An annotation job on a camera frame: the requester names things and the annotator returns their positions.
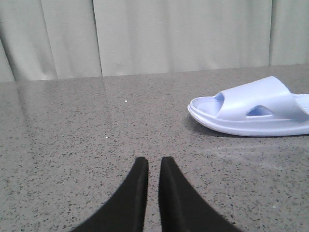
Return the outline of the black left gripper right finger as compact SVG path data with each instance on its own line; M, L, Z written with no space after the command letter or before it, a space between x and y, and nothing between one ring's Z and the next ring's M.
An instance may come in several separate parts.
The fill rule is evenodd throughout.
M161 161L158 201L164 232L240 231L201 198L172 157Z

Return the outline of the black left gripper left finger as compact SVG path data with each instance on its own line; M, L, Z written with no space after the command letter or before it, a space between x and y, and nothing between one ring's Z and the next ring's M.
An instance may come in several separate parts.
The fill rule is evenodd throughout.
M137 157L108 201L74 232L141 232L147 204L148 160Z

